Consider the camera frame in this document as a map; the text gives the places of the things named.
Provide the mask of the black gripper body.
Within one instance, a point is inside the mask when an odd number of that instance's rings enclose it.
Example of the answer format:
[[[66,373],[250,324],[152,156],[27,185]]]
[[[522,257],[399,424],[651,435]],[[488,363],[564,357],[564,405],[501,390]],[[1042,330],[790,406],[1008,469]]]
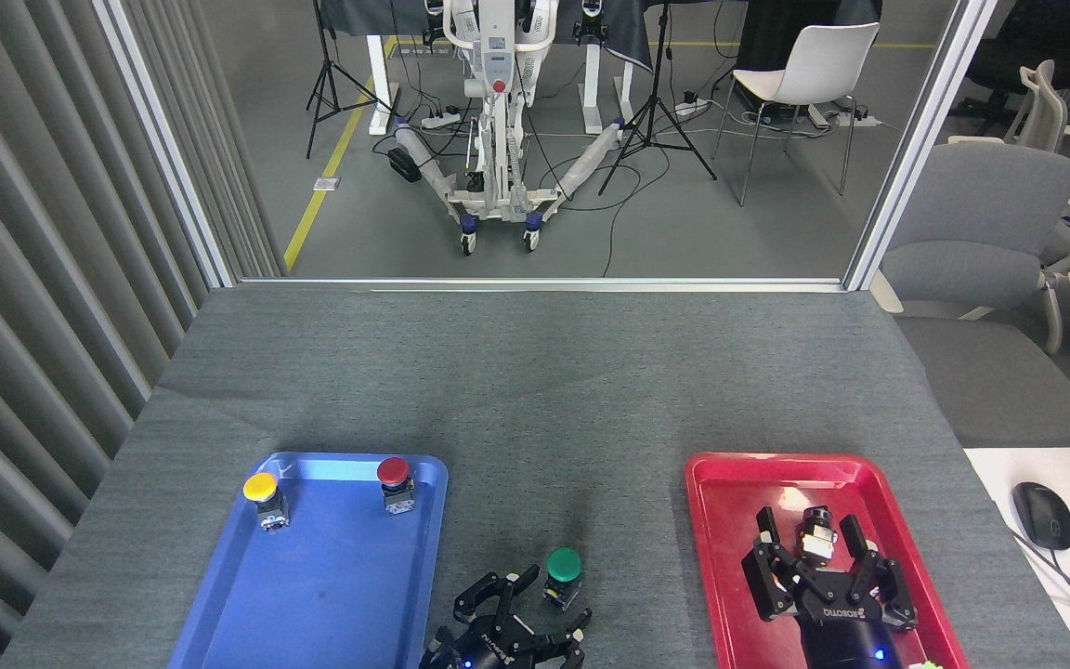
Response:
[[[535,635],[519,623],[494,640],[488,632],[467,628],[461,636],[437,628],[422,653],[419,668],[535,668],[536,656],[551,650],[551,636]]]
[[[895,639],[874,600],[858,606],[799,600],[797,624],[808,668],[900,668]]]

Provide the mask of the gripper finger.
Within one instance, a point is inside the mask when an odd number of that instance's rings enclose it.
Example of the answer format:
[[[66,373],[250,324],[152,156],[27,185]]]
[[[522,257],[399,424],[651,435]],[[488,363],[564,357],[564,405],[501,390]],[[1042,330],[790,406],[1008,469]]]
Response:
[[[791,609],[797,600],[797,589],[805,582],[812,582],[816,573],[782,546],[769,505],[756,512],[755,520],[756,538],[740,564],[756,614],[765,622],[794,615]]]
[[[552,660],[552,658],[565,658],[561,668],[581,668],[583,666],[581,648],[583,630],[588,626],[591,619],[592,610],[586,607],[581,614],[574,619],[574,624],[568,630],[536,635],[524,639],[524,656],[531,658],[532,665]]]
[[[500,576],[490,571],[475,584],[468,587],[454,602],[454,618],[467,625],[457,642],[479,642],[484,636],[489,642],[534,642],[542,636],[530,630],[526,624],[511,612],[515,597],[534,584],[540,574],[538,564],[531,564],[522,574]],[[478,607],[489,598],[496,598],[492,614],[478,614]]]
[[[837,630],[844,635],[875,635],[882,627],[913,630],[919,619],[901,564],[881,554],[854,514],[841,520],[840,529],[853,564],[836,587]]]

